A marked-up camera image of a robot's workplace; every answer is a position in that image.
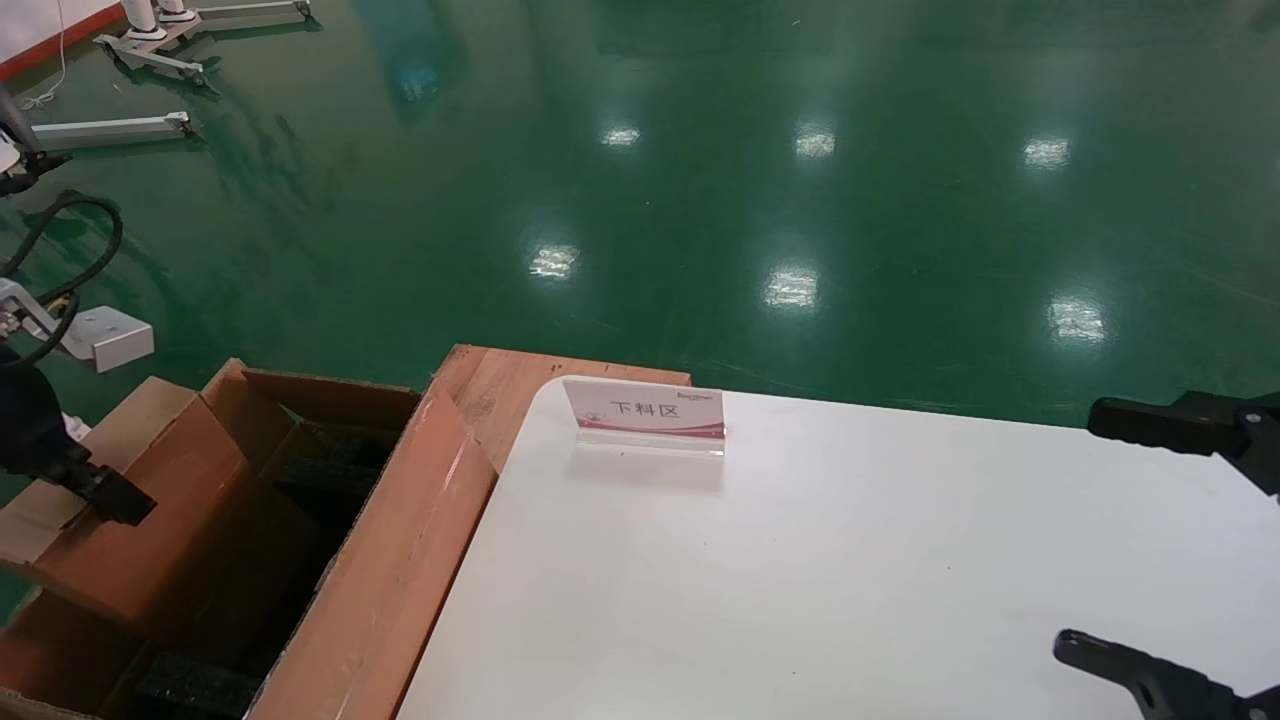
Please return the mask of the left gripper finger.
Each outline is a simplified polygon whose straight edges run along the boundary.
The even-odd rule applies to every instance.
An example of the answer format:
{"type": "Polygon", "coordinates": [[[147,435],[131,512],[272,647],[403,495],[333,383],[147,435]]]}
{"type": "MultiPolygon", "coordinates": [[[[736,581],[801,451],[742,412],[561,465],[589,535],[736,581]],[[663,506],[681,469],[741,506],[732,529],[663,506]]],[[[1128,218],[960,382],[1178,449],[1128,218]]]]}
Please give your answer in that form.
{"type": "Polygon", "coordinates": [[[110,466],[83,457],[61,461],[61,483],[100,516],[128,527],[140,525],[157,502],[110,466]]]}

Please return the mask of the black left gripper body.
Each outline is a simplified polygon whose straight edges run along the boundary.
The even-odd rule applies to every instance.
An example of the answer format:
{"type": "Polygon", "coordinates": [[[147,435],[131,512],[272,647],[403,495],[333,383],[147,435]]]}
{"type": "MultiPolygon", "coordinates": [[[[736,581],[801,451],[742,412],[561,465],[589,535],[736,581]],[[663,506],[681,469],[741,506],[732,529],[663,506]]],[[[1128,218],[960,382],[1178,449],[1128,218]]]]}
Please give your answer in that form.
{"type": "Polygon", "coordinates": [[[90,452],[67,432],[47,377],[6,345],[1,360],[3,470],[52,483],[86,483],[90,452]]]}

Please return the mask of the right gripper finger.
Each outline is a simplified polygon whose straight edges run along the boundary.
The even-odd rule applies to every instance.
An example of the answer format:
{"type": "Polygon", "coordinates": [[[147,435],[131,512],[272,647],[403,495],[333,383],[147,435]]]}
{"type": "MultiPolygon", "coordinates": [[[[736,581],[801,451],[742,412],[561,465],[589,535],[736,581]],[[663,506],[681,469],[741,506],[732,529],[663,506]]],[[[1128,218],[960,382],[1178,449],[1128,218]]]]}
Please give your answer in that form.
{"type": "Polygon", "coordinates": [[[1087,430],[1175,454],[1219,455],[1263,495],[1279,495],[1277,392],[1239,398],[1188,391],[1169,405],[1098,398],[1087,430]]]}
{"type": "Polygon", "coordinates": [[[1192,667],[1062,629],[1053,641],[1061,664],[1120,685],[1133,696],[1144,719],[1277,719],[1279,688],[1242,697],[1192,667]]]}

